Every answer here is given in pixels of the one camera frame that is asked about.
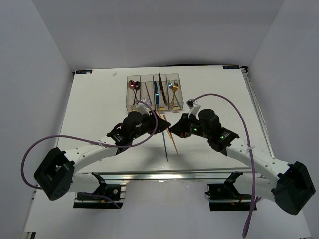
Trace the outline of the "orange chopstick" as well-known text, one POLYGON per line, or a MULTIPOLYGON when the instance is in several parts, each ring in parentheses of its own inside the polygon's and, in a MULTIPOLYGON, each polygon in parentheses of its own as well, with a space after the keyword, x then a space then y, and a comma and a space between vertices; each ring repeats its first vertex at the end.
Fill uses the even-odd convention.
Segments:
POLYGON ((175 148, 175 151, 176 151, 177 155, 179 155, 179 152, 178 152, 178 149, 177 149, 177 146, 176 146, 175 140, 174 140, 174 138, 173 138, 173 136, 172 136, 171 132, 169 132, 169 130, 167 130, 167 132, 168 132, 168 134, 169 134, 169 136, 170 136, 170 139, 171 139, 171 140, 172 140, 172 142, 173 142, 173 145, 174 145, 174 148, 175 148))
POLYGON ((165 115, 162 115, 159 111, 158 111, 158 115, 159 115, 162 119, 164 119, 165 121, 167 121, 166 116, 165 116, 165 115))

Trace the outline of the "blue knife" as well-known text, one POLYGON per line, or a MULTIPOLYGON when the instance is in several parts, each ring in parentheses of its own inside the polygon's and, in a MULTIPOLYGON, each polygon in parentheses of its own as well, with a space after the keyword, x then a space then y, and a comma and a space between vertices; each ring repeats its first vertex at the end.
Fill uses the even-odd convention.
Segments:
POLYGON ((154 91, 155 91, 156 106, 158 107, 158 105, 159 105, 159 93, 158 93, 158 85, 157 85, 156 81, 154 81, 154 91))

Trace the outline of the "black knife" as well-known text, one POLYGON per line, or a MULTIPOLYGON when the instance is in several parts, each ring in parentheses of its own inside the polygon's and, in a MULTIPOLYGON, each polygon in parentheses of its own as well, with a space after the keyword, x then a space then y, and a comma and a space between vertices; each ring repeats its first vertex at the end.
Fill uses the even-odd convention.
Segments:
POLYGON ((167 98, 166 98, 166 95, 165 95, 164 86, 163 86, 163 82, 162 82, 162 79, 161 79, 160 72, 158 72, 158 78, 159 78, 159 87, 160 87, 160 90, 162 92, 163 101, 167 105, 167 98))

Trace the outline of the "rainbow fork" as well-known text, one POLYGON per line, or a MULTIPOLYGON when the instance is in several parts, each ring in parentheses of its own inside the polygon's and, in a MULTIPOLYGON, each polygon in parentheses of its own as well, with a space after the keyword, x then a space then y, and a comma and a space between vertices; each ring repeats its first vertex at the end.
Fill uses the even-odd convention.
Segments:
POLYGON ((176 92, 178 90, 178 85, 179 85, 178 80, 174 80, 174 82, 172 82, 171 80, 168 80, 167 82, 168 82, 169 88, 173 92, 173 97, 172 97, 172 100, 171 100, 171 103, 170 103, 171 104, 171 108, 175 107, 175 104, 177 104, 177 106, 179 108, 181 108, 181 104, 179 102, 179 99, 176 97, 176 92))

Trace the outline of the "gold fork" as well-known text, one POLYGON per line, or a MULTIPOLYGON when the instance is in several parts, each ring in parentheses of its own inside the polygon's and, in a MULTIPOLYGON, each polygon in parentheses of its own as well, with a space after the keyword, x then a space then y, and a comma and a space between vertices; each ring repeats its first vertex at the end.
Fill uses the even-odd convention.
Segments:
POLYGON ((173 90, 173 98, 172 98, 172 102, 171 102, 171 107, 172 108, 175 106, 175 103, 179 104, 179 100, 178 100, 178 98, 176 96, 176 92, 178 90, 178 85, 179 85, 178 80, 175 80, 174 84, 173 84, 173 88, 172 88, 172 90, 173 90))

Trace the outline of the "black spoon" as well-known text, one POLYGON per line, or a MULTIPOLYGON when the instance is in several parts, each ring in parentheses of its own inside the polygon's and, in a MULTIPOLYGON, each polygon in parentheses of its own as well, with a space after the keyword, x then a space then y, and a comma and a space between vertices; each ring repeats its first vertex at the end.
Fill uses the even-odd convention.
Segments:
POLYGON ((137 92, 138 90, 140 89, 141 87, 141 84, 139 81, 136 81, 135 84, 134 84, 134 89, 135 89, 135 97, 134 97, 134 104, 136 103, 136 101, 138 100, 137 98, 137 92))

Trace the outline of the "rainbow spoon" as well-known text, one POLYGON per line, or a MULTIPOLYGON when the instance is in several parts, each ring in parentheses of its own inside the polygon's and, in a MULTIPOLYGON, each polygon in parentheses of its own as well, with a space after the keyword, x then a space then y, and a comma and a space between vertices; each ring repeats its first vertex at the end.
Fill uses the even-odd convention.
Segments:
POLYGON ((135 82, 133 80, 129 81, 129 88, 133 90, 133 93, 134 93, 134 99, 133 99, 133 105, 134 105, 135 99, 136 99, 136 91, 135 91, 135 82))

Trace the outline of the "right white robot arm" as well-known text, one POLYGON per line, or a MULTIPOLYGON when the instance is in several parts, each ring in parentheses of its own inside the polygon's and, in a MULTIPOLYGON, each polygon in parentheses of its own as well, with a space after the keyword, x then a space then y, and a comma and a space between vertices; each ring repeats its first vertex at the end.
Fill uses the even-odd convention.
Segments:
POLYGON ((298 161, 291 164, 250 148, 239 135, 222 127, 218 115, 211 109, 201 110, 198 116, 183 113, 169 131, 181 138, 191 135, 205 138, 216 152, 238 160, 264 176, 255 180, 241 173, 228 177, 225 192, 232 199, 246 194, 255 182, 256 196, 275 202, 288 214, 297 215, 316 192, 304 164, 298 161))

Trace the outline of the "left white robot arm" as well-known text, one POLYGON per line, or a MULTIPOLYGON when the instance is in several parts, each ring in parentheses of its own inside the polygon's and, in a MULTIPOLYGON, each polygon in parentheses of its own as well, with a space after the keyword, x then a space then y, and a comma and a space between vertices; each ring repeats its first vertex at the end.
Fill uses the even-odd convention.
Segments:
POLYGON ((161 133, 170 126, 158 114, 130 112, 122 123, 96 142, 67 151, 58 147, 50 150, 34 178, 51 201, 67 192, 86 193, 99 199, 106 194, 105 180, 96 172, 83 174, 79 170, 126 151, 144 134, 161 133))

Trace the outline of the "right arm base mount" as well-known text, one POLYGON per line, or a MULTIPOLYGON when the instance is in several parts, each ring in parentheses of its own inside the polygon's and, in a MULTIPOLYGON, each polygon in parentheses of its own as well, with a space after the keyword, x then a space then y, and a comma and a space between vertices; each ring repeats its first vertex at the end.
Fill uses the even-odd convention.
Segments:
POLYGON ((243 172, 232 172, 223 183, 207 185, 205 195, 209 201, 211 212, 249 211, 250 194, 240 194, 234 186, 243 172))

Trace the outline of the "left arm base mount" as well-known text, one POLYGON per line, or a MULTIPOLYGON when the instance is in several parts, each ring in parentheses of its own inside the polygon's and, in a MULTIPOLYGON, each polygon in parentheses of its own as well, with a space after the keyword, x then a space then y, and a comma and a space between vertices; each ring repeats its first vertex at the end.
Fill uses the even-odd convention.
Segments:
POLYGON ((120 209, 126 185, 108 183, 98 173, 75 174, 70 191, 76 193, 75 209, 120 209))

